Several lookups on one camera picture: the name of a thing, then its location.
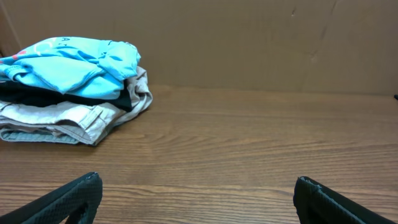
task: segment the clothing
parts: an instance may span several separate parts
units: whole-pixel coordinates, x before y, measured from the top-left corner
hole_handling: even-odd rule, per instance
[[[123,80],[137,75],[140,58],[127,42],[54,37],[0,58],[0,77],[61,94],[114,100],[124,89]]]
[[[52,90],[27,86],[19,82],[6,81],[0,82],[0,100],[38,107],[56,105],[64,101],[86,106],[100,105],[102,103],[108,102],[126,112],[132,111],[130,93],[127,89],[127,85],[124,87],[124,90],[120,92],[119,98],[115,100],[100,100],[69,94],[63,95]]]
[[[17,142],[59,142],[97,145],[117,125],[135,118],[152,103],[147,73],[128,78],[132,111],[110,103],[85,106],[68,101],[43,108],[0,101],[0,138]]]

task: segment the black fabric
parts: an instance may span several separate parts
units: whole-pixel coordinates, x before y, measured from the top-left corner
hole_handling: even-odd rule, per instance
[[[299,177],[294,206],[301,224],[394,224],[309,177]]]
[[[124,90],[120,92],[119,98],[115,100],[101,100],[84,98],[69,94],[63,95],[56,91],[27,86],[18,82],[7,81],[0,82],[0,100],[10,103],[20,103],[23,105],[38,107],[56,105],[64,101],[87,106],[100,105],[102,103],[111,103],[121,110],[130,112],[132,111],[130,93],[127,90],[127,85],[125,86],[126,87],[124,88]]]
[[[7,224],[91,224],[102,199],[102,180],[90,172],[0,217]]]

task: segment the cardboard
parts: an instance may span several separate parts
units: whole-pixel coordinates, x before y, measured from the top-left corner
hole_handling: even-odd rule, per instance
[[[395,1],[0,1],[22,47],[63,35],[128,41],[155,84],[398,90]]]

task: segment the blue fabric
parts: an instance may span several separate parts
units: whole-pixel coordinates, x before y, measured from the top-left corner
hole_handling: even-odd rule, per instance
[[[137,75],[141,56],[127,42],[54,37],[0,58],[0,80],[85,98],[113,100]]]

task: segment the pile of clothes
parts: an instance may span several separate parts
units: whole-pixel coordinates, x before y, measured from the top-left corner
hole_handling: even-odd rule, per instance
[[[0,58],[0,138],[97,145],[152,103],[127,42],[54,37]]]

